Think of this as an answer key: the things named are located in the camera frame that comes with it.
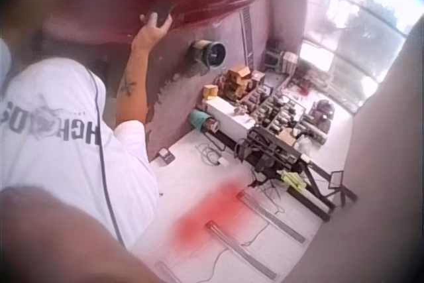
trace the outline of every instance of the person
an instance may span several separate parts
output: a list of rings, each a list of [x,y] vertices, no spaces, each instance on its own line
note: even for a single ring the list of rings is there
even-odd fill
[[[104,84],[74,60],[37,62],[4,85],[11,53],[58,1],[14,0],[2,16],[1,254],[20,255],[10,258],[19,263],[22,252],[17,250],[28,247],[32,261],[36,256],[39,260],[57,257],[66,267],[66,262],[72,262],[64,260],[63,254],[70,253],[72,259],[72,249],[80,244],[110,247],[116,258],[123,252],[108,236],[131,249],[154,218],[159,193],[146,155],[146,75],[149,53],[166,36],[172,18],[158,27],[156,13],[141,16],[145,25],[131,45],[117,94],[117,127],[112,130],[101,120]],[[43,253],[43,245],[50,243],[56,248],[49,255]],[[101,253],[94,255],[104,258]],[[146,282],[156,282],[157,278],[147,276]]]

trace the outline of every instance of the wooden block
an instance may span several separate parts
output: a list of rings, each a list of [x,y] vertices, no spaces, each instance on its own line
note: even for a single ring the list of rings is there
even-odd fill
[[[207,100],[218,96],[218,86],[209,84],[203,87],[203,97]]]

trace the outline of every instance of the red spray paint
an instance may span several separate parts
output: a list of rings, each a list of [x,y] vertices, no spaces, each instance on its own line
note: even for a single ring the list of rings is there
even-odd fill
[[[244,204],[237,199],[242,185],[226,182],[205,196],[176,224],[174,246],[180,251],[201,247],[209,240],[205,224],[214,220],[224,229],[236,231],[251,215]]]

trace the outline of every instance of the window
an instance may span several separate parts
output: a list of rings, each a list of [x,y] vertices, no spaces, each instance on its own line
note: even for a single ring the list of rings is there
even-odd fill
[[[327,93],[356,113],[423,13],[424,0],[308,0],[300,56],[333,76]]]

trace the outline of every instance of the metal rail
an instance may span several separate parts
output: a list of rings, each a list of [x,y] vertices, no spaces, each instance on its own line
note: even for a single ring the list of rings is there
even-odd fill
[[[245,248],[243,248],[234,238],[227,235],[214,221],[210,221],[206,224],[208,231],[215,236],[222,244],[228,249],[241,256],[247,263],[253,266],[255,269],[263,273],[267,278],[274,280],[277,274],[270,270],[266,265],[256,260]]]
[[[296,230],[292,229],[286,225],[283,221],[279,220],[275,215],[269,212],[266,208],[262,207],[251,195],[246,193],[244,190],[239,192],[237,198],[241,200],[245,205],[247,205],[253,212],[265,219],[266,221],[272,223],[280,230],[287,233],[290,237],[295,239],[300,243],[305,242],[305,237],[300,235]]]
[[[165,276],[167,283],[182,283],[181,280],[162,261],[156,263],[156,269]]]

